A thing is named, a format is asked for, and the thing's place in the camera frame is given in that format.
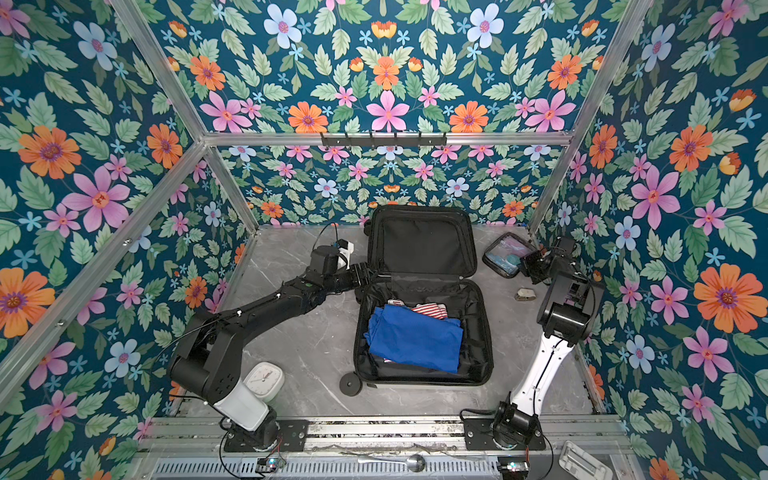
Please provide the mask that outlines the clear toiletry pouch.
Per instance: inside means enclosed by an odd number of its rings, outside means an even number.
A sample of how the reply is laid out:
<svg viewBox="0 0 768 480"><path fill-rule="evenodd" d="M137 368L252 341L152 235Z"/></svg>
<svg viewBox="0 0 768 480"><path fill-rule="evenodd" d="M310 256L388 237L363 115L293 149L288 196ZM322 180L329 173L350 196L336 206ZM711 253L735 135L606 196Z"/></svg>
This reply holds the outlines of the clear toiletry pouch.
<svg viewBox="0 0 768 480"><path fill-rule="evenodd" d="M520 272L522 259L533 250L533 246L527 240L515 233L507 232L485 249L482 261L496 274L511 279Z"/></svg>

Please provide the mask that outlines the blue cloth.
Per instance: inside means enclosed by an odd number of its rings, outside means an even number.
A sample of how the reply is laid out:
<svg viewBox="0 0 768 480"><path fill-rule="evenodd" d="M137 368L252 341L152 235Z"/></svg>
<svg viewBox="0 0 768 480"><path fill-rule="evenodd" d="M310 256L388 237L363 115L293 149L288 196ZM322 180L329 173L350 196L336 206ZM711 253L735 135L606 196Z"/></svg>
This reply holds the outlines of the blue cloth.
<svg viewBox="0 0 768 480"><path fill-rule="evenodd" d="M404 306L377 307L363 334L372 355L395 363L457 374L464 337L461 322Z"/></svg>

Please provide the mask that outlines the black suitcase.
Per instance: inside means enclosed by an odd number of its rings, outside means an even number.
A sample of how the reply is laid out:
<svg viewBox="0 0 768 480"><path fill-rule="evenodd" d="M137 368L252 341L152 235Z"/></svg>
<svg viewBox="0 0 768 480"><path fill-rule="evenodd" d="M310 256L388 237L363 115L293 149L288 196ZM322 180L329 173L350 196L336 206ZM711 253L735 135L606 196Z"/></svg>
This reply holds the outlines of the black suitcase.
<svg viewBox="0 0 768 480"><path fill-rule="evenodd" d="M354 372L364 384L478 387L491 377L492 335L481 288L472 222L457 208L386 205L366 226L373 281L356 290L360 305ZM363 337L377 307L441 303L464 329L457 374L404 365L372 355Z"/></svg>

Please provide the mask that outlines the red white striped shirt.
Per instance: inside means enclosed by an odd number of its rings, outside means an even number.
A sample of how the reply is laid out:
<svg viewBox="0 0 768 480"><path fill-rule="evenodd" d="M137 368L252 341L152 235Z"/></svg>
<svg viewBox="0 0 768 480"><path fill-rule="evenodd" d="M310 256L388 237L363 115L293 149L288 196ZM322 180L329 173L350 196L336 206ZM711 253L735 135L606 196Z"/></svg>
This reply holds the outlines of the red white striped shirt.
<svg viewBox="0 0 768 480"><path fill-rule="evenodd" d="M428 316L438 320L444 320L448 318L447 307L441 303L421 303L415 306L408 306L401 300L390 299L387 304L391 306L404 307L420 315Z"/></svg>

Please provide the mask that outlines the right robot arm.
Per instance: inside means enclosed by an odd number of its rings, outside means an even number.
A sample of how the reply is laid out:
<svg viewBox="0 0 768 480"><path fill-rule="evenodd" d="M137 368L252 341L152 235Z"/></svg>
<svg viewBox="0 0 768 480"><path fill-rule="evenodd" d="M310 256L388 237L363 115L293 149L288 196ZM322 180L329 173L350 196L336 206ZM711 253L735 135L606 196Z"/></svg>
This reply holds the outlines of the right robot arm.
<svg viewBox="0 0 768 480"><path fill-rule="evenodd" d="M531 280L548 279L550 284L537 317L542 334L534 360L494 414L491 435L504 449L526 448L543 439L539 413L546 394L574 347L593 332L604 288L577 270L575 246L571 236L560 236L547 252L523 259Z"/></svg>

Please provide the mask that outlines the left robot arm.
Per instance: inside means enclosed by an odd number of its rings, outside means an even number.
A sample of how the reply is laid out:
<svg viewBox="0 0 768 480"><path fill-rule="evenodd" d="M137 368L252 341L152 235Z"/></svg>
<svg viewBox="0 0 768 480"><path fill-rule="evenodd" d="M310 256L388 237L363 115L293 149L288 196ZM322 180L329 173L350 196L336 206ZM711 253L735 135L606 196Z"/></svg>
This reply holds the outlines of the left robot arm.
<svg viewBox="0 0 768 480"><path fill-rule="evenodd" d="M367 265L352 264L353 252L354 244L344 239L317 246L305 271L276 292L241 307L194 315L176 344L170 379L248 434L274 424L270 407L241 378L244 347L327 297L367 285Z"/></svg>

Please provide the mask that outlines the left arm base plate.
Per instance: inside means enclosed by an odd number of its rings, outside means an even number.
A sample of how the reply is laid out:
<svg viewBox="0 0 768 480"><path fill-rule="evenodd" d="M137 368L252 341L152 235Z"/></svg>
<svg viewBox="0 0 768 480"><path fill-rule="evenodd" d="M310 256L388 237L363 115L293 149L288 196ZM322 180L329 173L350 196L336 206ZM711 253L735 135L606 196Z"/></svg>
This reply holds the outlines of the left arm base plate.
<svg viewBox="0 0 768 480"><path fill-rule="evenodd" d="M307 420L267 420L255 431L233 424L227 431L223 451L227 453L302 452L308 439Z"/></svg>

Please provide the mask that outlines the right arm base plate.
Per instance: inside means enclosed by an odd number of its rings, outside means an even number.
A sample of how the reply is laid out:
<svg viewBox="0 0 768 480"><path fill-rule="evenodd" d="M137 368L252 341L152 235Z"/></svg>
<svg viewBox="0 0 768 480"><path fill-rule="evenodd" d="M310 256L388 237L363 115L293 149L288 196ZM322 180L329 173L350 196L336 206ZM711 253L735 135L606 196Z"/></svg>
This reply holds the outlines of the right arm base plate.
<svg viewBox="0 0 768 480"><path fill-rule="evenodd" d="M522 425L502 422L498 426L489 417L470 417L462 421L465 448L470 451L543 451L546 440L539 418L534 416Z"/></svg>

